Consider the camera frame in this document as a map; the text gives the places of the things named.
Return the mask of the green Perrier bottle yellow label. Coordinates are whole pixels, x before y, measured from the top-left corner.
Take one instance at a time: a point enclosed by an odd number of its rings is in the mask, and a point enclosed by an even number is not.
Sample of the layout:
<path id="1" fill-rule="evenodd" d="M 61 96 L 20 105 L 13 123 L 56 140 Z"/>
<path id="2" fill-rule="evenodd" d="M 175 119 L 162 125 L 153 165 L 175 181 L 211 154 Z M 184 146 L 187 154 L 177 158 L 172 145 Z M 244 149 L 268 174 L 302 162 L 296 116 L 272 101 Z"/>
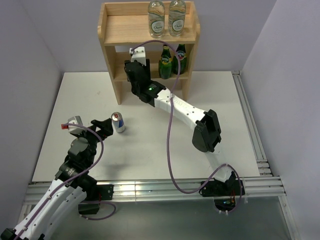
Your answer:
<path id="1" fill-rule="evenodd" d="M 161 79 L 169 79 L 172 74 L 172 57 L 167 45 L 163 45 L 160 60 L 158 62 L 158 73 Z"/>

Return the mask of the green Perrier bottle red label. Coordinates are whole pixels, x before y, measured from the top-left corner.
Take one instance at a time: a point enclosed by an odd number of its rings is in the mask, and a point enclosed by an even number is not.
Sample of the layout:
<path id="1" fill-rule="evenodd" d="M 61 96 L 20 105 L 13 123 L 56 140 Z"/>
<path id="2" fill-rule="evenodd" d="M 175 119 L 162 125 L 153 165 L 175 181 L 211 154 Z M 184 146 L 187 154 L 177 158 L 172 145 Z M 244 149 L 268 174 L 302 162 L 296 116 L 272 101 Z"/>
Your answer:
<path id="1" fill-rule="evenodd" d="M 176 53 L 178 55 L 178 58 L 176 56 L 173 57 L 172 60 L 172 73 L 177 75 L 178 74 L 178 61 L 180 62 L 180 74 L 182 75 L 187 68 L 187 51 L 185 44 L 179 44 Z"/>

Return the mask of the clear glass bottle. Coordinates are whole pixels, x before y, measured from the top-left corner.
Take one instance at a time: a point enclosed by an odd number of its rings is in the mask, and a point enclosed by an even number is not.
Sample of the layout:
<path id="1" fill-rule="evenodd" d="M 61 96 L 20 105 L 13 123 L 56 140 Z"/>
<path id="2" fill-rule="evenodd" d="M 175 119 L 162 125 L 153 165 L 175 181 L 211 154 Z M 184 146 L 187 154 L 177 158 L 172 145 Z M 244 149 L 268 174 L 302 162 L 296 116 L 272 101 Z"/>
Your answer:
<path id="1" fill-rule="evenodd" d="M 151 0 L 147 8 L 148 31 L 151 37 L 160 38 L 165 31 L 165 5 L 161 0 Z"/>
<path id="2" fill-rule="evenodd" d="M 173 37 L 183 32 L 186 17 L 186 3 L 184 0 L 172 0 L 169 4 L 168 31 Z"/>

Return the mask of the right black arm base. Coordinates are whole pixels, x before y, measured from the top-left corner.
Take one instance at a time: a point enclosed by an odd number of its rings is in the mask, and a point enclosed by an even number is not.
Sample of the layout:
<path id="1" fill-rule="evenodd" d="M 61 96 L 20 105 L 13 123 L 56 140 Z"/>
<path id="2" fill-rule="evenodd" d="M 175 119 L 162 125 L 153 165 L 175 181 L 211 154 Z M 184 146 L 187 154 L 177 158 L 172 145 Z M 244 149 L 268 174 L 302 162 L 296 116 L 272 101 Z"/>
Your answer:
<path id="1" fill-rule="evenodd" d="M 221 182 L 214 179 L 199 190 L 202 197 L 222 197 L 214 199 L 215 207 L 222 212 L 232 211 L 237 205 L 236 197 L 244 196 L 245 193 L 243 181 L 238 180 L 233 171 L 227 181 Z"/>

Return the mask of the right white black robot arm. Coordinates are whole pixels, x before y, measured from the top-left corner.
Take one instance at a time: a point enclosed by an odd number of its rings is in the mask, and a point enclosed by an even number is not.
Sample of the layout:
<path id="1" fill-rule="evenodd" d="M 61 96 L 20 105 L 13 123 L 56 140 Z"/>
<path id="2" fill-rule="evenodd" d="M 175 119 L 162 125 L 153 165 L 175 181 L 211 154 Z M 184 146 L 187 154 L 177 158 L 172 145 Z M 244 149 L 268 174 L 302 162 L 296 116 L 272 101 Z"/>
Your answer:
<path id="1" fill-rule="evenodd" d="M 124 72 L 131 84 L 131 92 L 142 102 L 170 113 L 166 139 L 166 154 L 169 174 L 174 179 L 170 159 L 170 133 L 173 117 L 185 123 L 193 131 L 192 144 L 200 152 L 205 153 L 214 165 L 216 189 L 222 195 L 229 194 L 234 183 L 230 179 L 235 171 L 222 157 L 217 157 L 216 150 L 221 143 L 221 127 L 217 113 L 196 108 L 174 95 L 161 83 L 151 80 L 150 65 L 143 65 L 137 60 L 124 61 Z"/>

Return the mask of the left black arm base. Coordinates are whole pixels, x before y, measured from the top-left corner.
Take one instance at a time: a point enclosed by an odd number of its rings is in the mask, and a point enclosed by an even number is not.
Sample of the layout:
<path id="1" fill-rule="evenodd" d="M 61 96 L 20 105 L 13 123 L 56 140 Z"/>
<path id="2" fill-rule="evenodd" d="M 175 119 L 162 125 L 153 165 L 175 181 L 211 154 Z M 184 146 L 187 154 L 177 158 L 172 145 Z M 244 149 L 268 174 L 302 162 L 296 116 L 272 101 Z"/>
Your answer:
<path id="1" fill-rule="evenodd" d="M 94 203 L 80 203 L 78 205 L 78 213 L 81 215 L 96 215 L 100 210 L 102 204 L 100 201 L 110 201 L 113 198 L 114 185 L 96 185 L 94 190 L 90 192 L 89 196 L 84 199 L 84 202 Z"/>

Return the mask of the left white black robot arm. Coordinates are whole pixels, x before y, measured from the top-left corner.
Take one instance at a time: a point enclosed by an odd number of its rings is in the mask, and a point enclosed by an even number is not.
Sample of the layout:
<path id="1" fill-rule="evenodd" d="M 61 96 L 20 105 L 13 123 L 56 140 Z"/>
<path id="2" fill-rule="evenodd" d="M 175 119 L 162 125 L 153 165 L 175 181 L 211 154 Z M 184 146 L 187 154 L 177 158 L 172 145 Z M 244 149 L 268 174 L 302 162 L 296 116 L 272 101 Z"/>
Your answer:
<path id="1" fill-rule="evenodd" d="M 86 127 L 79 116 L 61 125 L 74 136 L 64 162 L 35 207 L 14 228 L 6 228 L 2 240 L 49 240 L 63 218 L 81 203 L 91 204 L 98 196 L 97 181 L 89 171 L 100 161 L 97 146 L 113 134 L 110 118 L 92 120 Z"/>

